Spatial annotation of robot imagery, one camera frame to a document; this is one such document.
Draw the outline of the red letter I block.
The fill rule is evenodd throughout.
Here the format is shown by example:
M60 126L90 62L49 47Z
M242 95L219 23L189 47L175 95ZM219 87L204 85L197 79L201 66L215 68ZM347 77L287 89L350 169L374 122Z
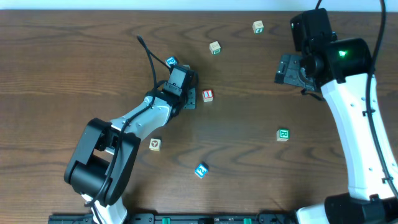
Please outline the red letter I block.
M213 101L214 98L213 90L203 90L202 97L205 103Z

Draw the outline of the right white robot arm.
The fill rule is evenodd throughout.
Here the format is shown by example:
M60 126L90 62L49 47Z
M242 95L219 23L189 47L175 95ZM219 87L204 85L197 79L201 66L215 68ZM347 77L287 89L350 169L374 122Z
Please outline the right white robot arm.
M306 56L284 54L275 82L321 93L336 123L348 192L295 212L297 223L396 223L397 162L379 111L363 39L322 41Z

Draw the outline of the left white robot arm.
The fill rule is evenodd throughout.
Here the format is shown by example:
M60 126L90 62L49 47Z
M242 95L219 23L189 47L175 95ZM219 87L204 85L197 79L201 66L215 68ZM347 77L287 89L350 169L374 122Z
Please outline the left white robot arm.
M183 108L196 107L196 89L154 90L124 116L88 122L67 165L64 180L86 201L95 223L124 223L122 194L129 182L139 145Z

